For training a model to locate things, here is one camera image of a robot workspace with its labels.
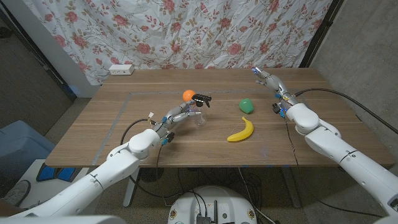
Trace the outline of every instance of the floral fabric backdrop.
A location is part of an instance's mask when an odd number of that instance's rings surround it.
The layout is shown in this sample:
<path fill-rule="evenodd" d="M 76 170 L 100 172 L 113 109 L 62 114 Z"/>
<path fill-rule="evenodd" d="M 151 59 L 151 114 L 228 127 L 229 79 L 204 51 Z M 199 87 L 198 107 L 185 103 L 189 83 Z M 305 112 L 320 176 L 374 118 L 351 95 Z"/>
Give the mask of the floral fabric backdrop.
<path fill-rule="evenodd" d="M 92 85 L 135 69 L 297 67 L 332 0 L 24 0 Z"/>

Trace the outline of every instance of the yellow banana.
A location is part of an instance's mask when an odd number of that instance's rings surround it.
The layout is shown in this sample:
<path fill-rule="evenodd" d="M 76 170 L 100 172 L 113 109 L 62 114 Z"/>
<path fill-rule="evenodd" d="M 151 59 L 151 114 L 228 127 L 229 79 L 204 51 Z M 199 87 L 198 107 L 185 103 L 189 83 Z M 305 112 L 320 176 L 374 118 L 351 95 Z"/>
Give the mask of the yellow banana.
<path fill-rule="evenodd" d="M 253 133 L 253 131 L 254 131 L 253 123 L 248 121 L 244 117 L 242 117 L 242 120 L 244 120 L 244 122 L 246 123 L 245 129 L 243 131 L 241 131 L 240 133 L 231 135 L 230 137 L 228 137 L 226 139 L 227 141 L 240 141 L 240 140 L 243 140 L 243 139 L 249 137 Z"/>

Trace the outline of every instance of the orange fruit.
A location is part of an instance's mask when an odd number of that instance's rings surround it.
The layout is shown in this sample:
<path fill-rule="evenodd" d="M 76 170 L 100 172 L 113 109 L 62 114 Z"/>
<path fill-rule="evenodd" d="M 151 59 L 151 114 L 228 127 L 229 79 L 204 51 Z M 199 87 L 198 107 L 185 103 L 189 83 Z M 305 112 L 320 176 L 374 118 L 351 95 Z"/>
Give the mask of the orange fruit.
<path fill-rule="evenodd" d="M 192 100 L 192 97 L 194 96 L 195 92 L 193 90 L 187 90 L 184 92 L 184 94 L 182 95 L 182 99 L 186 102 L 186 101 L 190 101 Z"/>

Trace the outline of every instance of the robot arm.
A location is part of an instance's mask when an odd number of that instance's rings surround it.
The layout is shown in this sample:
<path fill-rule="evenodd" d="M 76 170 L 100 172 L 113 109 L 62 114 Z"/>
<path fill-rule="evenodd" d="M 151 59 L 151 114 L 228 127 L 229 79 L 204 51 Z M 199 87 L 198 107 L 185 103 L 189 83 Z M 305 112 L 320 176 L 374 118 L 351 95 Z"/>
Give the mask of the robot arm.
<path fill-rule="evenodd" d="M 283 118 L 286 112 L 288 119 L 295 122 L 296 131 L 305 136 L 305 141 L 313 150 L 335 161 L 347 171 L 379 202 L 390 215 L 390 220 L 398 218 L 398 177 L 342 140 L 340 132 L 334 126 L 319 119 L 305 104 L 299 103 L 275 75 L 258 68 L 253 71 L 261 78 L 257 83 L 274 91 L 280 100 L 278 104 L 272 105 L 274 112 Z"/>
<path fill-rule="evenodd" d="M 130 176 L 137 170 L 140 160 L 145 159 L 149 155 L 149 148 L 158 145 L 162 139 L 162 144 L 170 142 L 174 134 L 169 130 L 176 123 L 189 116 L 200 114 L 200 112 L 183 113 L 187 109 L 187 106 L 194 102 L 192 100 L 170 110 L 167 113 L 167 118 L 164 117 L 161 124 L 156 124 L 153 129 L 146 129 L 142 133 L 133 136 L 129 142 L 114 148 L 108 154 L 106 161 L 98 168 L 45 203 L 12 217 L 78 215 L 103 190 Z"/>

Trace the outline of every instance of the power outlet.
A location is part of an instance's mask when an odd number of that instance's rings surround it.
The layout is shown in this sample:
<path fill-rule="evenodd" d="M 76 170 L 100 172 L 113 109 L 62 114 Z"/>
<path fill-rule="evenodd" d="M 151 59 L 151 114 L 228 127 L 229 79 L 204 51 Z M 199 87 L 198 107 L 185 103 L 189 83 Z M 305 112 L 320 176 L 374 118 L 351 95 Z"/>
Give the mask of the power outlet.
<path fill-rule="evenodd" d="M 111 75 L 131 75 L 134 67 L 132 65 L 112 65 L 109 71 Z"/>

